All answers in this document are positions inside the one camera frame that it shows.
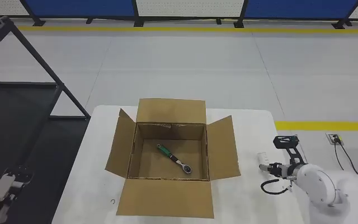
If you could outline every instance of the power outlet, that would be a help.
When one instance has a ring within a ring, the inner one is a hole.
[[[344,145],[342,137],[339,134],[334,134],[334,133],[326,133],[326,136],[328,138],[328,141],[331,145],[335,144],[335,136],[338,136],[338,138],[341,140],[341,144]]]

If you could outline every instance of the white table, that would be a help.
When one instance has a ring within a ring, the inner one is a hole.
[[[271,113],[264,110],[206,110],[208,123],[232,115],[242,174],[211,182],[214,219],[116,216],[125,179],[106,171],[105,166],[120,108],[135,120],[136,106],[95,108],[53,223],[303,223],[293,193],[268,195],[260,189],[267,175],[258,169],[257,153],[266,152],[272,162],[285,162],[286,153],[272,143],[277,132]],[[269,189],[279,191],[288,182],[273,185]]]

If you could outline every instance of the green handle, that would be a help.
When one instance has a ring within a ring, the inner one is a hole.
[[[165,155],[167,155],[169,158],[170,156],[172,155],[172,153],[166,149],[164,146],[160,145],[160,144],[157,144],[157,148],[162,151]]]

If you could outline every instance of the blue partition panel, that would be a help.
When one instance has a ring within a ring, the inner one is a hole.
[[[357,0],[249,0],[245,18],[344,18]]]
[[[131,0],[26,0],[37,16],[134,16]]]

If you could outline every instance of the white floor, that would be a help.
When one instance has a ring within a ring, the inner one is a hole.
[[[324,23],[302,27],[330,29]],[[102,104],[137,105],[141,97],[172,97],[206,100],[208,108],[268,110],[275,120],[358,121],[358,35],[23,33],[89,113]],[[51,81],[12,35],[0,43],[0,80]],[[64,96],[54,113],[80,114]],[[324,131],[280,134],[298,134],[308,162],[339,169]],[[358,133],[340,134],[358,166]],[[341,150],[338,155],[350,170]]]

